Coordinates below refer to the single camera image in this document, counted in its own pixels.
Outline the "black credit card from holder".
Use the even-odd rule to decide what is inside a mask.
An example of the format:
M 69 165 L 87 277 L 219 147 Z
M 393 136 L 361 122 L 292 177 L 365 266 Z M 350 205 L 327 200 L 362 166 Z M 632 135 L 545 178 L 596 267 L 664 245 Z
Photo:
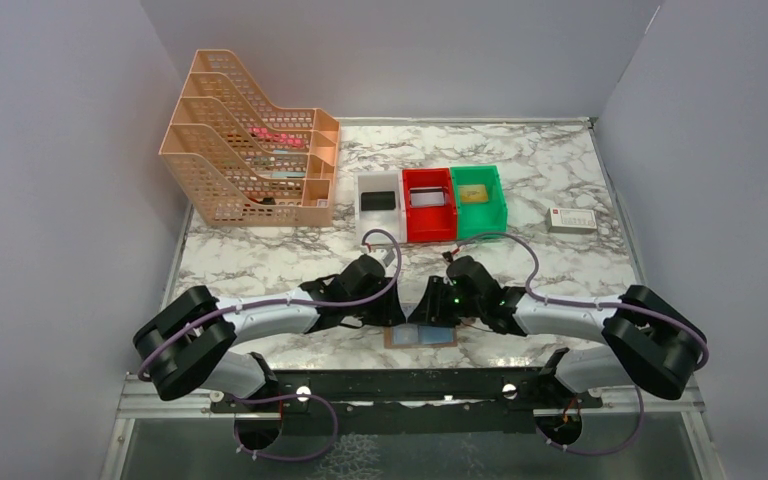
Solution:
M 366 191 L 360 194 L 360 210 L 391 211 L 397 208 L 397 198 L 394 191 Z

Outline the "white VIP card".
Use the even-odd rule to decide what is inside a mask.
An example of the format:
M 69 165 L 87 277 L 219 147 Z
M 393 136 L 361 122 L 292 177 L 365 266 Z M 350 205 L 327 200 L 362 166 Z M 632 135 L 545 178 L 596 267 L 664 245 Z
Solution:
M 390 329 L 390 346 L 409 347 L 419 343 L 419 331 L 413 325 L 400 325 Z

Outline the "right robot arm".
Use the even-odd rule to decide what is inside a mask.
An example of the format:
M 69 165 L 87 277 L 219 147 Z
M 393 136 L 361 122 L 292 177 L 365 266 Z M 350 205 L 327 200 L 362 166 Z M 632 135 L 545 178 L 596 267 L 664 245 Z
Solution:
M 560 407 L 576 394 L 633 385 L 661 399 L 677 400 L 705 354 L 704 334 L 649 288 L 622 295 L 541 296 L 503 286 L 470 256 L 429 278 L 410 324 L 454 328 L 479 319 L 493 332 L 520 337 L 554 335 L 592 342 L 584 350 L 559 350 L 537 380 L 539 398 Z

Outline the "light blue credit card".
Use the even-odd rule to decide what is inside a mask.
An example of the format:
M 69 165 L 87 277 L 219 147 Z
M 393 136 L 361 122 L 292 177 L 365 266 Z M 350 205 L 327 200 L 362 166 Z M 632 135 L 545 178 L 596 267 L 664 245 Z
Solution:
M 419 326 L 418 331 L 421 345 L 443 345 L 456 340 L 455 330 L 452 328 Z

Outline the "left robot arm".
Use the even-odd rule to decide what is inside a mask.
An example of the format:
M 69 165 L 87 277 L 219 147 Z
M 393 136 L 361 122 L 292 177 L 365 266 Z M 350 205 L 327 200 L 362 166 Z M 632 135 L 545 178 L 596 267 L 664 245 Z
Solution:
M 343 271 L 306 281 L 281 294 L 227 298 L 207 286 L 187 289 L 134 335 L 140 380 L 164 401 L 198 388 L 236 396 L 258 411 L 273 401 L 274 378 L 258 353 L 233 354 L 237 344 L 282 334 L 309 334 L 341 325 L 347 317 L 386 325 L 399 314 L 398 277 L 363 254 Z

